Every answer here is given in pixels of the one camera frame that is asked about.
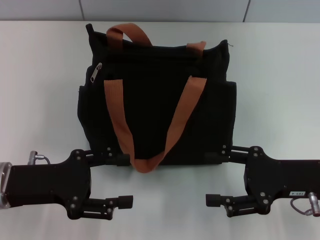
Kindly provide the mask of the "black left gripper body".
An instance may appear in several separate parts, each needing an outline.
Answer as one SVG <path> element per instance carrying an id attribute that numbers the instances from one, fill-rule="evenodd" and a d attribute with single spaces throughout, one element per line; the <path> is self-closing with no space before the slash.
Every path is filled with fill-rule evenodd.
<path id="1" fill-rule="evenodd" d="M 87 153 L 76 149 L 60 163 L 12 166 L 7 182 L 8 203 L 12 208 L 59 204 L 70 219 L 83 218 L 83 202 L 91 193 Z"/>

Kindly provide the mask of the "silver metal zipper pull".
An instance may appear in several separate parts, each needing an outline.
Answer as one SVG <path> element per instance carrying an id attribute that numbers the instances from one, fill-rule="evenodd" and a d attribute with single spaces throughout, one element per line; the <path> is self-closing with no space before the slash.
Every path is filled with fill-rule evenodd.
<path id="1" fill-rule="evenodd" d="M 101 70 L 102 66 L 103 66 L 103 64 L 102 64 L 101 62 L 99 62 L 99 63 L 95 66 L 95 68 L 94 68 L 94 70 L 93 70 L 93 72 L 92 72 L 92 75 L 91 75 L 91 77 L 90 77 L 90 81 L 91 81 L 92 83 L 95 82 L 95 79 L 96 79 L 99 71 Z"/>

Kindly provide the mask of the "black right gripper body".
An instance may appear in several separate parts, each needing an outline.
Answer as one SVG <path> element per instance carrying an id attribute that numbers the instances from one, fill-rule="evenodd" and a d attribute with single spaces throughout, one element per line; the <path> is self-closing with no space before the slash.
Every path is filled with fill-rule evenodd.
<path id="1" fill-rule="evenodd" d="M 312 214 L 320 215 L 320 160 L 277 160 L 252 146 L 244 176 L 245 190 L 255 198 L 259 214 L 268 214 L 277 199 L 306 198 Z"/>

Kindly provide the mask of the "black bag with orange straps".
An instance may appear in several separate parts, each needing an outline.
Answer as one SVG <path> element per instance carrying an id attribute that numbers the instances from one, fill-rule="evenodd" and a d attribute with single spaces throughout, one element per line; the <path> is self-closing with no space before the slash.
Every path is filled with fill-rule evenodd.
<path id="1" fill-rule="evenodd" d="M 205 42 L 165 47 L 132 23 L 86 30 L 92 62 L 77 114 L 92 151 L 110 147 L 149 173 L 159 165 L 210 165 L 205 153 L 233 145 L 237 85 L 227 80 L 227 40 L 209 49 Z"/>

